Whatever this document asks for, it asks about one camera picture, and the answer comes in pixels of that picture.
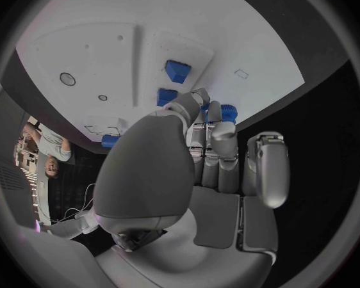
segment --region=man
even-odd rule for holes
[[[31,123],[26,123],[24,131],[27,132],[36,142],[38,150],[48,156],[45,164],[45,175],[48,178],[56,179],[58,177],[58,162],[68,161],[72,152],[70,151],[70,143],[54,131],[48,129],[44,125],[40,125],[41,134]]]

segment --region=blue cube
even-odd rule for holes
[[[160,88],[158,92],[158,107],[163,107],[177,98],[177,91]]]
[[[185,78],[191,71],[191,66],[185,65],[180,62],[167,61],[167,65],[165,66],[165,71],[167,72],[172,82],[183,84]]]

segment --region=round hole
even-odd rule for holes
[[[76,80],[71,74],[68,74],[67,72],[60,74],[60,81],[67,86],[74,86],[76,84]]]

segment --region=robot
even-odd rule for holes
[[[42,230],[72,239],[100,225],[115,241],[103,270],[127,262],[152,287],[261,287],[277,258],[273,209],[288,197],[283,136],[251,138],[241,191],[239,174],[236,126],[201,88],[135,123],[101,168],[94,206]]]

